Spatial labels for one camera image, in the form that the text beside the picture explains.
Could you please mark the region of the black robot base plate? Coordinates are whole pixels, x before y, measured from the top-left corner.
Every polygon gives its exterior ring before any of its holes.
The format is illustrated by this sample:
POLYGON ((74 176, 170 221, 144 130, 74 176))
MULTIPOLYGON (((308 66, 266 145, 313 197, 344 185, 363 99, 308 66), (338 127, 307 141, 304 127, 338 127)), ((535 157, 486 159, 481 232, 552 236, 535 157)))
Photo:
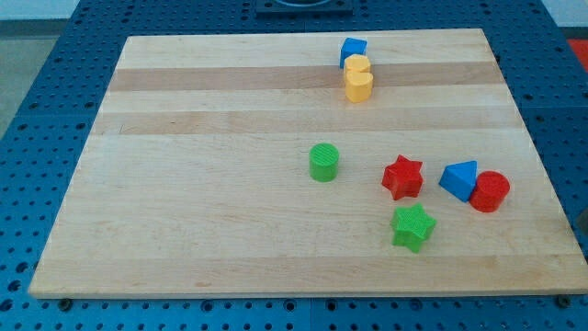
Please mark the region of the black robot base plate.
POLYGON ((353 0, 254 0, 258 17, 307 14, 352 14, 353 0))

